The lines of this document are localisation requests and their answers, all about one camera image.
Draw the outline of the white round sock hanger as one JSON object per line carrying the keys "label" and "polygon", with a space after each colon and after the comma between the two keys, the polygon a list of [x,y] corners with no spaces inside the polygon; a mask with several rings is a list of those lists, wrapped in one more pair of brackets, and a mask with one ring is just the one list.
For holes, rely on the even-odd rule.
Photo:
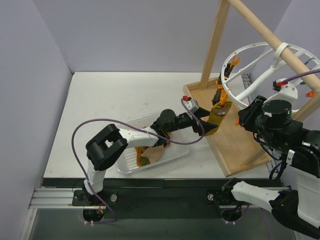
{"label": "white round sock hanger", "polygon": [[[258,43],[253,43],[253,44],[243,46],[243,47],[237,49],[229,57],[227,57],[227,59],[223,63],[223,66],[221,69],[221,75],[222,75],[221,85],[223,86],[228,97],[230,99],[232,99],[234,102],[236,102],[238,104],[238,106],[240,106],[242,108],[245,108],[249,105],[248,103],[244,102],[244,99],[246,99],[249,95],[253,94],[253,92],[257,89],[257,87],[259,85],[261,85],[265,80],[267,80],[267,78],[271,77],[272,74],[274,74],[276,71],[282,69],[283,67],[285,67],[287,65],[287,63],[285,63],[285,61],[281,58],[281,53],[285,49],[295,50],[296,52],[294,53],[294,55],[298,58],[303,55],[307,56],[309,62],[312,61],[315,63],[315,67],[313,68],[314,70],[317,70],[320,68],[320,60],[314,54],[310,53],[306,49],[301,48],[299,46],[295,46],[295,45],[291,45],[291,44],[283,42],[282,44],[280,44],[280,46],[277,49],[275,49],[275,50],[272,48],[269,49],[265,53],[261,54],[257,59],[255,59],[254,61],[249,63],[247,66],[245,66],[244,68],[241,68],[237,73],[230,75],[229,78],[224,78],[225,68],[228,63],[231,63],[234,55],[237,55],[237,54],[239,54],[245,50],[251,49],[251,48],[267,47],[267,46],[269,46],[269,44],[267,42],[258,42]],[[271,53],[273,53],[273,62],[271,64],[271,66],[266,71],[264,71],[253,83],[251,83],[251,85],[249,87],[247,87],[243,92],[241,92],[238,95],[234,95],[232,93],[232,90],[228,87],[228,85],[233,80],[235,80],[238,76],[240,76],[244,71],[249,70],[250,68],[254,67],[258,62],[262,61],[265,57],[267,57]],[[297,86],[301,85],[302,82],[303,82],[302,78],[298,77],[296,82],[294,82],[294,83],[290,82],[290,83],[295,85],[295,87],[297,88]]]}

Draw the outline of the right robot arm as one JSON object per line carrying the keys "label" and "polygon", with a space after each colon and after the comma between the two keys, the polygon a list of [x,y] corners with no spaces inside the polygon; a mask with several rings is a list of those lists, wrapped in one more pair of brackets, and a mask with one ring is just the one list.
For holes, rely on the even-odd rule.
{"label": "right robot arm", "polygon": [[238,112],[238,123],[265,150],[280,152],[281,167],[296,174],[296,190],[268,190],[233,178],[222,187],[227,204],[235,201],[258,206],[284,227],[320,238],[320,132],[293,120],[292,105],[282,99],[257,96]]}

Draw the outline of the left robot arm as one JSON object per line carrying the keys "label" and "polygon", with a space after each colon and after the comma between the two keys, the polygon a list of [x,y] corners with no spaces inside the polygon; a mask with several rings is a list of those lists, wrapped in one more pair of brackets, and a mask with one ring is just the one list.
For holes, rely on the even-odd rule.
{"label": "left robot arm", "polygon": [[118,120],[112,122],[130,128],[117,128],[113,123],[97,133],[85,146],[90,163],[85,172],[83,199],[91,206],[102,199],[103,181],[106,170],[112,167],[127,148],[157,148],[167,143],[188,145],[170,139],[172,132],[191,127],[201,138],[218,127],[217,124],[202,120],[210,112],[199,106],[187,108],[176,115],[172,109],[163,110],[157,120],[146,128],[136,128]]}

